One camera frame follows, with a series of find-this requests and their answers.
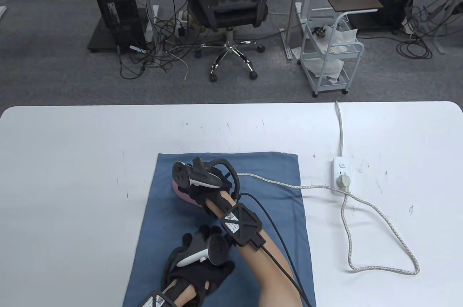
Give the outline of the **person's right hand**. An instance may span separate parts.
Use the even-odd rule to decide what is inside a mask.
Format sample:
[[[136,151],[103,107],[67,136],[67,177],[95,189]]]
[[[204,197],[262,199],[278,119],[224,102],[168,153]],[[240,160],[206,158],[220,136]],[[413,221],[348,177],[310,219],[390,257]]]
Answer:
[[[230,188],[233,184],[227,177],[229,177],[229,174],[220,177],[221,186],[219,188],[210,188],[194,184],[191,184],[187,188],[183,188],[183,182],[178,182],[174,178],[174,190],[177,196],[188,200],[190,203],[199,205],[209,216],[216,219],[230,211],[236,204],[233,200],[229,200]]]

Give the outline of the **person's left hand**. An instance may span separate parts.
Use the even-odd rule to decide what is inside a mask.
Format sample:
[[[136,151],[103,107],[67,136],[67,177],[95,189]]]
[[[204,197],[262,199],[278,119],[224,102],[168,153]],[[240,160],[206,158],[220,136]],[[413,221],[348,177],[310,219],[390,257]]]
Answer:
[[[181,246],[167,258],[161,278],[161,289],[172,302],[190,285],[195,297],[184,306],[200,307],[235,269],[229,259],[231,239],[218,226],[202,225],[194,234],[185,233]]]

